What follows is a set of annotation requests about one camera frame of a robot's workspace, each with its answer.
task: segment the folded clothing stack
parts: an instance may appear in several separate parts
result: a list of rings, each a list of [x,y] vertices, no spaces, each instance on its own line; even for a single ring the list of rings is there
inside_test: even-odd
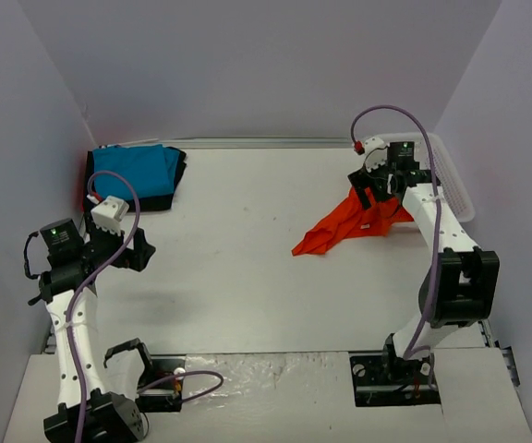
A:
[[[169,210],[177,185],[182,179],[186,153],[163,145],[124,148],[113,145],[88,152],[83,193],[83,209],[91,210],[87,199],[87,183],[98,171],[112,171],[132,184],[139,197],[141,211]],[[110,175],[94,179],[93,190],[102,198],[114,196],[126,200],[128,210],[135,210],[127,187]]]

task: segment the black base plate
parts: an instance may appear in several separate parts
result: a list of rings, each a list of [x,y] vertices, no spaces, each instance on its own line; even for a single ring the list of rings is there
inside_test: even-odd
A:
[[[177,367],[185,367],[186,361],[183,357],[157,356],[152,357],[152,373],[142,377],[139,380],[139,388],[152,383],[162,377],[174,373]],[[184,387],[184,380],[179,381],[180,386]],[[175,390],[173,383],[163,383],[153,389],[161,389],[161,394],[153,394],[152,389],[149,392],[143,392],[137,398],[137,406],[143,413],[179,413],[182,410],[182,393]]]
[[[416,380],[391,381],[382,367],[381,352],[351,353],[352,386],[358,408],[441,404],[437,390],[430,389],[428,378],[418,374]],[[415,394],[415,384],[419,390]]]

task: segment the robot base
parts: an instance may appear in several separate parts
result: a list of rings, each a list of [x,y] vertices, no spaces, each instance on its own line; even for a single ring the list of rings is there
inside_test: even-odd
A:
[[[441,404],[439,392],[430,389],[428,377],[419,372],[408,380],[390,380],[382,351],[351,353],[350,367],[357,408]]]

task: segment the folded garment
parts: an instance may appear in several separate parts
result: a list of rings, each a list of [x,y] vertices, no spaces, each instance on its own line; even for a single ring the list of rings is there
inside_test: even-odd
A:
[[[186,164],[186,153],[163,145],[124,148],[114,145],[88,152],[85,182],[98,171],[113,171],[122,175],[137,191],[141,210],[169,210],[175,188],[180,182]],[[129,210],[134,202],[127,187],[109,175],[96,177],[93,189],[102,198],[115,196],[126,200]],[[91,203],[83,198],[84,209]]]
[[[303,241],[293,249],[293,255],[325,254],[345,238],[387,235],[392,224],[413,221],[397,198],[375,202],[372,193],[368,189],[366,192],[371,202],[368,210],[362,209],[351,187],[348,197],[305,234]]]

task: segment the crumpled orange fabric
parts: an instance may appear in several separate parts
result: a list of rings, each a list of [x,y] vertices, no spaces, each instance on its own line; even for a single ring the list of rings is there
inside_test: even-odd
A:
[[[392,224],[414,220],[404,208],[395,212],[399,205],[397,198],[376,202],[368,189],[366,192],[372,203],[368,210],[362,209],[357,192],[351,187],[348,197],[305,234],[293,249],[293,255],[325,254],[345,238],[387,235]]]

